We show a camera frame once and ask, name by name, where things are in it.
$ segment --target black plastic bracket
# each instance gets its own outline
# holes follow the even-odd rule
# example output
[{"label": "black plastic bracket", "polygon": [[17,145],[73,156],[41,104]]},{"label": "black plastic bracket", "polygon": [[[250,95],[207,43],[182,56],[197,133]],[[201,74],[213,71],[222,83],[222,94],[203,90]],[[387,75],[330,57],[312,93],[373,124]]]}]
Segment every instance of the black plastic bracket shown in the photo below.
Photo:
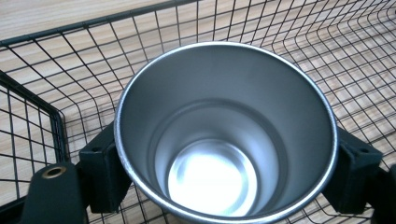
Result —
[{"label": "black plastic bracket", "polygon": [[118,211],[132,183],[120,163],[113,130],[110,123],[79,152],[82,191],[93,213]]},{"label": "black plastic bracket", "polygon": [[21,223],[88,223],[85,208],[75,165],[60,162],[34,174]]},{"label": "black plastic bracket", "polygon": [[341,128],[338,136],[337,165],[323,195],[339,213],[361,214],[369,203],[375,209],[374,222],[396,223],[395,166],[393,172],[385,172],[379,168],[380,151]]},{"label": "black plastic bracket", "polygon": [[119,211],[132,181],[120,164],[113,123],[79,152],[79,158],[77,165],[57,163],[33,176],[22,223],[87,223],[88,205],[93,213]]}]

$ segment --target wood grain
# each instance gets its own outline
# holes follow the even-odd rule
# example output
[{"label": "wood grain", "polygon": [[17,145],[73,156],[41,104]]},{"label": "wood grain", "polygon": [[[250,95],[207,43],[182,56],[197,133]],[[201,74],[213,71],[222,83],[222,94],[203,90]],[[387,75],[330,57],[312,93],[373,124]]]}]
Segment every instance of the wood grain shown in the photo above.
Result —
[{"label": "wood grain", "polygon": [[165,0],[1,0],[0,40],[161,2]]}]

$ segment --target wire mesh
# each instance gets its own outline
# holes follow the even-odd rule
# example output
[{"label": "wire mesh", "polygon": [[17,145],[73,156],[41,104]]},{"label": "wire mesh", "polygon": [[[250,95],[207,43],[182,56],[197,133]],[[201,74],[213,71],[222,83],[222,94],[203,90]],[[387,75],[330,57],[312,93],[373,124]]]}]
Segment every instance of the wire mesh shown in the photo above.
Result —
[{"label": "wire mesh", "polygon": [[0,202],[26,195],[32,175],[65,160],[63,135],[54,108],[0,71]]},{"label": "wire mesh", "polygon": [[[381,167],[388,170],[396,163],[395,2],[170,1],[2,41],[0,69],[63,114],[69,156],[78,162],[78,151],[113,120],[127,82],[152,59],[170,49],[203,41],[257,46],[305,71],[326,95],[338,124],[381,150]],[[2,142],[9,138],[8,142],[13,142],[15,134],[10,127],[25,129],[26,123],[45,138],[43,133],[49,129],[42,121],[44,112],[7,89],[0,89],[0,96]],[[28,108],[35,115],[24,112],[16,116],[14,107]],[[17,124],[10,116],[23,122]],[[40,153],[49,151],[45,140],[31,142],[41,143]],[[29,143],[16,145],[7,155],[3,152],[7,147],[1,148],[1,194],[5,189],[13,194],[10,199],[1,198],[4,204],[25,194],[15,183],[6,186],[9,183],[5,181],[17,180],[14,176],[19,170],[14,164],[21,157],[19,153],[28,155],[25,178],[18,177],[25,188],[39,165],[32,165],[36,159]],[[43,160],[52,162],[48,153]],[[372,213],[367,206],[361,215],[338,214],[319,195],[281,223],[363,223],[369,222]],[[132,185],[118,214],[90,213],[90,222],[177,223],[177,219]]]}]

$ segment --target metal cup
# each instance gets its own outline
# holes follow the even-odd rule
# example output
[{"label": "metal cup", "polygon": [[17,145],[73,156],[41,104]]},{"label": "metal cup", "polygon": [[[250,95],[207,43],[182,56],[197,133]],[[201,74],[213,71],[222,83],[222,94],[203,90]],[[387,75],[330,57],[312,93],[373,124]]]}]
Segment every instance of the metal cup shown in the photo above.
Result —
[{"label": "metal cup", "polygon": [[151,200],[192,222],[274,222],[303,208],[335,165],[331,107],[275,54],[235,43],[175,49],[127,85],[120,160]]}]

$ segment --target black metal grid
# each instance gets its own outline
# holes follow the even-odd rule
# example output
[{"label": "black metal grid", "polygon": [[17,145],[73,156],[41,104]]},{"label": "black metal grid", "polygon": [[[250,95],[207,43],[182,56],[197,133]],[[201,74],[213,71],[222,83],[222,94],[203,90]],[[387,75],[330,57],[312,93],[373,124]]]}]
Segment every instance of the black metal grid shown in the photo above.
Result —
[{"label": "black metal grid", "polygon": [[[123,87],[150,60],[202,41],[258,46],[311,76],[338,124],[381,150],[388,169],[396,162],[395,9],[395,0],[170,1],[2,41],[0,69],[62,112],[77,162],[78,151],[113,120]],[[282,222],[361,223],[372,212],[340,215],[320,195]],[[177,222],[135,186],[119,214],[90,214],[90,221]]]},{"label": "black metal grid", "polygon": [[68,153],[58,111],[1,71],[0,120],[0,202],[4,205],[23,198],[32,175],[67,161]]}]

